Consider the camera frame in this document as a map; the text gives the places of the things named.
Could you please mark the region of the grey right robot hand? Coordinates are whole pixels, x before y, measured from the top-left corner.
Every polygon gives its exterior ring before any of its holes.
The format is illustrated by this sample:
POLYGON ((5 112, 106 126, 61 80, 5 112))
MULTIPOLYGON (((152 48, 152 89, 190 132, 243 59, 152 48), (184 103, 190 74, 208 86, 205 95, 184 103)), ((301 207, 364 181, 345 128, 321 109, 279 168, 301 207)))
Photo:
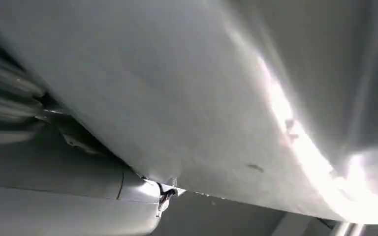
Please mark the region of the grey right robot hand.
POLYGON ((0 236, 147 235, 177 194, 50 126, 0 130, 0 236))

